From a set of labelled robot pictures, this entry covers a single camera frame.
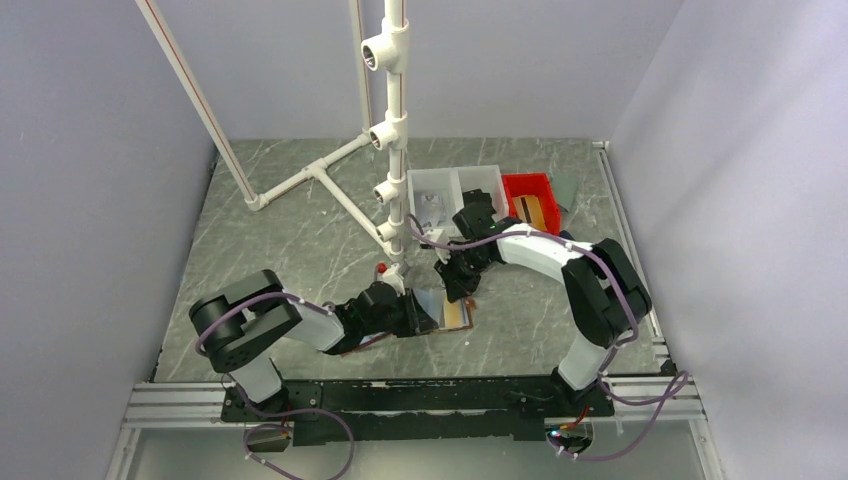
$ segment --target vertical pvc pipe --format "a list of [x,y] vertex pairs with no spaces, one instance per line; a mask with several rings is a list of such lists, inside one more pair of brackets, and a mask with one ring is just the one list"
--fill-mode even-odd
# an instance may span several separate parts
[[250,183],[247,181],[247,175],[245,175],[244,171],[241,169],[241,165],[236,159],[235,153],[233,153],[230,142],[228,142],[227,137],[224,136],[223,130],[218,124],[218,120],[215,118],[215,115],[212,113],[212,109],[209,107],[209,102],[206,101],[206,97],[200,90],[197,80],[194,78],[194,74],[191,73],[188,63],[185,58],[183,58],[180,47],[177,46],[177,42],[174,40],[171,30],[168,28],[168,24],[165,23],[165,19],[162,17],[162,12],[159,11],[159,7],[156,5],[154,0],[136,0],[135,3],[144,15],[145,20],[147,20],[147,25],[150,27],[150,30],[153,31],[153,35],[159,42],[159,46],[162,48],[162,51],[165,52],[165,56],[168,57],[168,61],[171,63],[171,68],[174,69],[174,73],[176,73],[177,78],[180,79],[180,83],[183,85],[183,89],[185,89],[186,94],[188,94],[188,97],[191,99],[191,103],[194,104],[197,114],[200,115],[200,119],[203,120],[203,125],[206,126],[206,131],[209,132],[209,136],[212,137],[212,141],[215,142],[215,146],[218,147],[218,152],[221,154],[221,158],[224,160],[224,163],[227,164],[227,168],[230,169],[230,173],[233,174],[233,178],[235,179],[239,190],[241,190],[242,195],[244,195],[244,201],[248,203],[252,210],[258,210],[263,205],[259,202],[259,197],[256,196],[256,193],[254,193],[253,189],[250,187]]
[[[395,29],[403,28],[404,23],[404,0],[385,1],[386,22]],[[386,85],[388,96],[388,110],[394,118],[403,117],[403,75],[386,72]],[[403,176],[403,150],[397,148],[394,143],[389,145],[389,176],[398,180]],[[403,218],[403,198],[397,196],[389,202],[389,223],[399,225]],[[391,252],[399,257],[398,262],[403,261],[403,245],[400,236],[391,240]]]
[[374,124],[371,118],[371,92],[368,89],[368,75],[365,63],[361,61],[360,45],[362,44],[364,28],[362,27],[362,3],[360,0],[350,0],[350,27],[353,30],[353,48],[359,61],[356,62],[356,73],[359,76],[359,106],[362,111],[362,131],[367,132]]

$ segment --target light gray wall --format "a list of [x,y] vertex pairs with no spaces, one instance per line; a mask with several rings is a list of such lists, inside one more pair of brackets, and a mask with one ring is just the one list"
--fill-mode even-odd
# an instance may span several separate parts
[[0,2],[4,479],[105,475],[213,151],[135,4],[83,3]]
[[346,0],[157,4],[229,138],[362,132]]
[[[681,3],[410,0],[410,134],[607,139]],[[360,130],[346,1],[159,5],[230,138]],[[378,33],[382,0],[362,11]],[[370,84],[381,119],[384,72]]]
[[848,4],[686,1],[613,136],[732,479],[846,478]]
[[[609,139],[681,3],[409,0],[410,135]],[[376,34],[383,2],[364,5]]]

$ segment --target table surface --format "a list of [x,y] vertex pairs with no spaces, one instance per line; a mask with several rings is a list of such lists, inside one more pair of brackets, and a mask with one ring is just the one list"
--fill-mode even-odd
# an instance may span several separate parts
[[[347,140],[233,142],[257,192],[266,191]],[[409,168],[499,165],[501,173],[567,173],[579,181],[573,211],[562,228],[577,240],[621,241],[609,189],[588,140],[411,139]],[[372,189],[385,180],[388,157],[366,147],[329,169],[330,177],[376,224],[388,210]],[[432,250],[406,232],[407,286],[440,288]],[[197,337],[188,309],[198,298],[260,269],[277,272],[286,288],[316,303],[342,303],[371,281],[385,257],[371,237],[319,182],[309,180],[260,212],[250,212],[227,168],[212,175],[171,316],[155,381],[211,381],[220,374],[194,353]],[[474,296],[470,330],[416,338],[387,338],[345,357],[324,355],[288,339],[269,349],[289,379],[410,378],[548,374],[577,334],[561,284],[522,267],[497,265]],[[640,339],[622,349],[612,373],[658,371],[647,322]]]

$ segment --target wire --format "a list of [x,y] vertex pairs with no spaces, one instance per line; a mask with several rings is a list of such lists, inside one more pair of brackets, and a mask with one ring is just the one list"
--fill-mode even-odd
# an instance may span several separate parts
[[677,382],[677,380],[680,379],[680,378],[682,378],[683,380],[680,382],[680,386],[676,389],[677,391],[680,391],[680,389],[683,388],[683,386],[685,386],[689,382],[689,372],[687,372],[686,370],[681,370],[668,383],[668,386],[665,388],[665,393],[663,393],[662,395],[657,397],[661,400],[657,404],[657,408],[654,410],[653,415],[651,415],[651,419],[648,420],[648,424],[645,425],[645,428],[642,429],[642,431],[639,433],[639,436],[636,437],[635,440],[630,442],[630,445],[624,447],[623,449],[619,450],[618,452],[615,452],[615,453],[612,453],[612,454],[609,454],[609,455],[586,456],[586,455],[574,454],[574,455],[572,455],[572,458],[574,458],[575,460],[580,460],[580,461],[584,461],[584,462],[607,462],[607,461],[610,461],[610,460],[617,460],[617,459],[627,455],[628,453],[632,452],[634,448],[636,448],[637,446],[639,446],[640,443],[642,443],[642,440],[645,439],[645,436],[648,435],[648,432],[651,431],[651,428],[653,428],[654,424],[657,422],[657,417],[660,416],[660,412],[662,411],[663,405],[665,405],[665,401],[668,400],[673,395],[672,387]]
[[[414,228],[412,228],[412,225],[410,225],[409,222],[407,222],[407,228],[409,229],[412,236],[415,237],[416,240],[418,240],[419,242],[424,243],[426,245],[429,245],[433,248],[441,248],[443,250],[449,250],[449,251],[460,251],[460,250],[468,250],[468,249],[471,249],[471,248],[476,248],[476,247],[479,247],[481,245],[485,245],[487,243],[491,243],[491,242],[500,240],[501,238],[514,237],[514,236],[519,236],[519,235],[541,237],[541,238],[546,238],[548,240],[559,243],[560,245],[562,245],[566,248],[570,248],[571,250],[574,250],[577,253],[583,254],[585,257],[587,257],[590,260],[592,260],[593,262],[595,262],[598,265],[598,267],[601,269],[601,271],[604,272],[604,275],[606,275],[607,279],[610,282],[610,286],[612,287],[613,291],[615,292],[616,298],[618,299],[619,303],[621,303],[621,307],[624,310],[624,314],[627,316],[627,322],[630,324],[630,329],[632,330],[633,333],[626,338],[618,340],[613,345],[613,348],[610,349],[609,353],[607,353],[607,357],[604,359],[604,361],[601,363],[600,368],[598,369],[599,370],[599,372],[598,372],[598,384],[599,384],[600,388],[607,395],[610,396],[610,398],[612,398],[612,399],[614,399],[618,402],[621,402],[625,405],[644,406],[644,405],[650,405],[652,403],[656,403],[657,408],[656,408],[656,410],[654,410],[654,413],[651,416],[651,419],[648,421],[648,424],[645,426],[645,428],[642,430],[642,432],[639,434],[639,436],[636,437],[636,439],[632,443],[630,443],[630,445],[628,445],[627,447],[625,447],[621,451],[616,452],[616,453],[611,454],[611,455],[589,456],[589,457],[578,456],[578,454],[575,453],[575,454],[572,454],[572,458],[584,460],[584,461],[587,461],[587,462],[604,462],[604,461],[608,461],[608,460],[616,460],[618,458],[623,457],[624,455],[627,455],[634,448],[636,448],[639,445],[639,443],[642,442],[642,440],[645,438],[645,435],[647,435],[648,432],[651,430],[651,428],[654,426],[654,423],[656,423],[657,417],[659,417],[660,412],[662,411],[663,405],[665,405],[666,400],[668,400],[669,398],[673,397],[678,392],[680,392],[680,390],[682,390],[683,387],[686,386],[686,384],[689,382],[689,372],[687,372],[686,370],[681,370],[668,383],[668,386],[666,387],[665,392],[662,395],[660,395],[659,397],[656,397],[656,398],[649,399],[649,400],[636,400],[636,401],[627,400],[627,399],[624,399],[624,398],[619,397],[617,395],[614,395],[612,393],[612,391],[610,391],[610,389],[607,388],[607,386],[603,382],[603,374],[601,372],[606,370],[606,368],[610,365],[610,363],[612,363],[613,359],[615,358],[616,352],[618,352],[618,349],[620,347],[627,345],[628,343],[635,342],[639,338],[639,324],[636,322],[636,317],[633,314],[633,310],[630,308],[630,304],[627,302],[627,299],[624,296],[624,292],[621,290],[621,286],[618,284],[618,280],[615,279],[615,276],[613,276],[612,271],[609,269],[609,267],[606,265],[606,263],[604,263],[604,261],[601,260],[600,257],[598,257],[597,255],[592,253],[590,250],[587,250],[583,247],[580,247],[579,245],[576,245],[574,242],[572,242],[570,240],[565,240],[563,238],[557,237],[556,235],[551,235],[550,233],[542,232],[542,231],[539,231],[539,230],[529,230],[529,231],[528,230],[521,230],[521,231],[503,232],[503,233],[499,233],[497,235],[493,235],[491,237],[485,238],[483,240],[478,240],[476,242],[464,243],[464,244],[459,244],[459,245],[457,245],[457,244],[453,244],[453,245],[439,244],[439,243],[436,243],[436,242],[434,242],[434,241],[432,241],[429,238],[424,236],[424,234],[423,234],[424,231],[421,228],[421,224],[418,222],[418,219],[416,219],[414,215],[412,215],[411,213],[407,214],[407,218],[410,219],[415,224],[416,228],[418,229],[418,231],[416,231]],[[674,386],[675,383],[680,378],[683,378],[683,381],[680,382],[680,384],[677,387],[675,387]]]
[[321,313],[321,314],[324,314],[324,315],[332,315],[333,314],[333,308],[335,308],[335,306],[333,306],[333,308],[330,308],[329,306],[328,307],[320,307],[318,305],[315,305],[314,303],[307,302],[306,300],[298,297],[297,295],[295,295],[293,293],[288,293],[288,292],[263,293],[262,295],[257,295],[255,297],[249,298],[249,299],[245,300],[244,302],[236,305],[235,307],[231,308],[227,313],[221,315],[221,318],[212,322],[212,325],[209,325],[208,327],[206,327],[206,330],[204,330],[203,333],[201,333],[200,336],[197,337],[197,340],[195,340],[194,351],[197,352],[198,355],[206,357],[207,355],[206,355],[206,351],[204,351],[204,349],[203,349],[203,343],[206,342],[206,339],[208,339],[209,336],[212,335],[212,332],[214,332],[215,329],[220,327],[221,324],[223,324],[227,320],[230,320],[231,318],[240,314],[241,311],[244,310],[245,308],[249,308],[249,307],[252,307],[253,305],[256,305],[257,303],[264,302],[265,300],[275,299],[275,298],[284,298],[284,299],[286,299],[290,302],[295,302],[297,304],[303,305],[310,310],[313,310],[315,312],[318,312],[318,313]]
[[[345,462],[342,469],[339,470],[339,473],[330,477],[329,480],[338,480],[345,473],[347,473],[347,471],[350,469],[350,465],[353,462],[353,453],[354,453],[354,450],[355,450],[356,443],[355,443],[355,439],[353,437],[353,430],[350,429],[350,425],[348,425],[347,422],[345,422],[344,419],[342,419],[342,417],[336,415],[335,413],[333,413],[329,410],[324,410],[324,409],[321,409],[321,408],[301,408],[301,409],[298,409],[298,410],[289,410],[287,412],[279,412],[279,413],[263,412],[263,411],[259,410],[258,408],[256,408],[250,402],[250,399],[247,397],[247,393],[244,391],[244,389],[238,383],[236,383],[236,390],[238,391],[241,399],[244,401],[244,406],[248,410],[253,412],[254,414],[256,414],[260,417],[263,417],[263,418],[287,418],[287,417],[290,417],[292,415],[300,415],[300,414],[304,414],[304,413],[317,413],[318,415],[324,415],[325,417],[330,417],[333,420],[335,420],[336,422],[338,422],[339,425],[341,425],[342,428],[344,428],[345,433],[347,433],[347,438],[350,441],[350,452],[348,453],[347,461]],[[251,435],[253,435],[254,433],[256,433],[260,430],[270,430],[270,429],[277,430],[277,429],[280,429],[280,428],[281,428],[281,426],[278,425],[278,424],[275,424],[275,423],[263,423],[263,424],[260,424],[260,425],[256,425],[255,427],[252,427],[251,429],[244,432],[244,439],[242,441],[242,445],[244,446],[244,452],[247,454],[245,456],[245,459],[249,458],[249,459],[255,461],[256,463],[259,463],[262,466],[268,467],[271,470],[273,470],[273,471],[279,473],[280,475],[282,475],[286,478],[289,478],[291,480],[303,480],[302,478],[295,476],[295,475],[292,475],[291,473],[283,470],[282,468],[274,465],[273,463],[265,460],[264,458],[262,458],[259,455],[256,455],[255,453],[250,451],[250,446],[248,445],[248,441],[250,440]]]
[[553,395],[551,395],[549,397],[542,398],[542,397],[537,397],[535,395],[528,395],[526,393],[521,393],[521,392],[506,392],[504,394],[504,397],[507,396],[507,395],[515,395],[516,397],[529,398],[530,400],[536,400],[537,402],[549,402],[549,401],[554,399]]
[[560,427],[559,427],[560,430],[573,430],[573,429],[577,428],[577,425],[580,425],[580,422],[582,422],[583,419],[585,419],[586,415],[588,415],[588,414],[589,414],[589,405],[586,405],[586,407],[583,408],[583,412],[580,414],[579,417],[577,417],[577,420],[575,420],[571,423],[565,423],[563,425],[560,425]]
[[604,261],[601,260],[600,257],[592,253],[591,250],[587,250],[583,247],[580,247],[579,245],[575,244],[570,240],[566,240],[564,238],[557,237],[556,235],[551,235],[550,233],[542,232],[539,230],[513,230],[511,232],[503,232],[497,235],[492,235],[491,237],[484,238],[483,240],[477,240],[476,242],[469,242],[463,244],[436,243],[424,236],[424,230],[421,228],[421,223],[418,221],[417,218],[415,218],[415,215],[408,213],[406,215],[406,218],[412,220],[412,222],[414,222],[416,228],[418,229],[418,231],[416,231],[416,229],[412,228],[412,225],[407,222],[406,226],[409,229],[409,232],[412,234],[413,237],[415,237],[416,240],[433,248],[440,248],[442,250],[449,250],[454,252],[461,250],[469,250],[472,248],[480,247],[482,245],[486,245],[487,243],[498,241],[502,238],[531,236],[551,240],[553,242],[559,243],[565,248],[569,248],[577,253],[583,254],[586,258],[595,262],[601,269],[601,271],[604,272],[604,275],[606,275],[607,279],[609,279],[610,286],[615,292],[615,296],[618,299],[619,303],[621,303],[621,307],[624,309],[624,314],[627,316],[627,323],[630,324],[630,329],[633,331],[632,335],[619,340],[618,342],[616,342],[616,345],[623,346],[628,343],[634,342],[636,341],[636,339],[639,338],[639,324],[638,322],[636,322],[636,316],[633,314],[633,310],[630,308],[630,304],[627,302],[627,299],[624,296],[624,291],[621,289],[621,285],[618,284],[618,280],[615,279],[615,276],[613,276],[612,274],[612,270],[610,270],[607,264],[604,263]]

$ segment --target red container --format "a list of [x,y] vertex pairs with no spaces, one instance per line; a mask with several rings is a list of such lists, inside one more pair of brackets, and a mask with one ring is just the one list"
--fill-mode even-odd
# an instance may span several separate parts
[[542,207],[542,216],[545,218],[545,227],[548,233],[559,235],[559,224],[561,221],[559,214],[559,206],[554,199],[554,192],[551,191],[551,182],[548,181],[548,176],[544,173],[512,173],[501,175],[504,183],[504,193],[509,199],[509,216],[518,218],[518,213],[515,210],[513,197],[522,195],[534,195],[539,199],[539,205]]

